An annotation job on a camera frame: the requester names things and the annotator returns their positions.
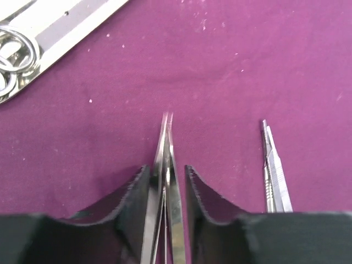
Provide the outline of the steel instrument tray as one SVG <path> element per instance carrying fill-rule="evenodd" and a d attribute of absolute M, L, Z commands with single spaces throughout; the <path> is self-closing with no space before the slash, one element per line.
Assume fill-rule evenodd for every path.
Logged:
<path fill-rule="evenodd" d="M 14 26 L 38 42 L 40 68 L 31 83 L 125 4 L 125 0 L 1 1 L 1 24 Z M 29 83 L 9 97 L 1 96 L 1 103 Z"/>

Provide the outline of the broad steel tweezers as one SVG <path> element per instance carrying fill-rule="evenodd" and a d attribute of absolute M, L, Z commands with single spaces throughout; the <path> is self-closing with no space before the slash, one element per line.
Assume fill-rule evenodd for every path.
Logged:
<path fill-rule="evenodd" d="M 175 168 L 171 113 L 166 113 L 164 145 L 164 260 L 165 263 L 186 263 L 182 201 Z"/>
<path fill-rule="evenodd" d="M 161 122 L 155 160 L 148 185 L 147 210 L 145 216 L 144 237 L 141 252 L 141 264 L 156 262 L 158 239 L 161 230 L 163 210 L 163 153 L 166 142 L 168 113 L 164 113 Z"/>

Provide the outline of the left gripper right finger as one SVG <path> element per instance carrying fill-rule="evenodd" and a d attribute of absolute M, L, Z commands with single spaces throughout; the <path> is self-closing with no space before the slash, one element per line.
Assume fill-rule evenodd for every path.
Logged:
<path fill-rule="evenodd" d="M 351 213 L 250 213 L 185 175 L 192 263 L 351 263 Z"/>

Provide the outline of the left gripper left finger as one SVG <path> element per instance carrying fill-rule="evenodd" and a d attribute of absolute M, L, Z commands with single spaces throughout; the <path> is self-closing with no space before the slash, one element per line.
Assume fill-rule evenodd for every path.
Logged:
<path fill-rule="evenodd" d="M 1 263 L 140 263 L 149 166 L 70 218 L 1 215 Z"/>

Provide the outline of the purple surgical cloth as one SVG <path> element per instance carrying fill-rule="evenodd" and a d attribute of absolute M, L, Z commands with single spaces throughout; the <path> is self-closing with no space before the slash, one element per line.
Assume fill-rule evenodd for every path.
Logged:
<path fill-rule="evenodd" d="M 297 211 L 351 210 L 351 1 L 130 1 L 1 106 L 1 212 L 69 217 L 152 164 L 265 209 L 260 121 Z"/>

